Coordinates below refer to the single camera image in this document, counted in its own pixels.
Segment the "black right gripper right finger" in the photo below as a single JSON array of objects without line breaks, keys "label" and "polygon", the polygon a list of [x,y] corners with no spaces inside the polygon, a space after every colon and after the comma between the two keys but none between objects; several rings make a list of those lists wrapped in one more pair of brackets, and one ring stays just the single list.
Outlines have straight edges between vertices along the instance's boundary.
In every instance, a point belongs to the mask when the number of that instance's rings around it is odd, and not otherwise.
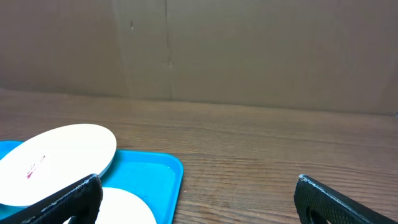
[{"label": "black right gripper right finger", "polygon": [[294,204],[306,224],[397,224],[380,213],[307,176],[299,175]]}]

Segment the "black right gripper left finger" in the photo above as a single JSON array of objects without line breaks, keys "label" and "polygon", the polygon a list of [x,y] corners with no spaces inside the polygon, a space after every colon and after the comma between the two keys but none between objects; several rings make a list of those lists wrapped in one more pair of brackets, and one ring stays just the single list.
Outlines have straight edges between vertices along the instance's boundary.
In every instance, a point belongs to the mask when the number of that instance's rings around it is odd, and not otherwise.
[{"label": "black right gripper left finger", "polygon": [[103,199],[97,174],[90,174],[1,220],[1,224],[95,224]]}]

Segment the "white round plate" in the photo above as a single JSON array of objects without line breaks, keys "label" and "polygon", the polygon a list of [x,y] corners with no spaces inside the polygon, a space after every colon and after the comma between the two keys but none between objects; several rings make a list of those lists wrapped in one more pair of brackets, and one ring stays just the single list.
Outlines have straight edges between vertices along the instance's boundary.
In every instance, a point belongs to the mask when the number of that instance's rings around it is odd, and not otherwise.
[{"label": "white round plate", "polygon": [[103,175],[116,137],[97,124],[71,124],[36,135],[1,159],[1,203],[30,206],[89,174]]}]

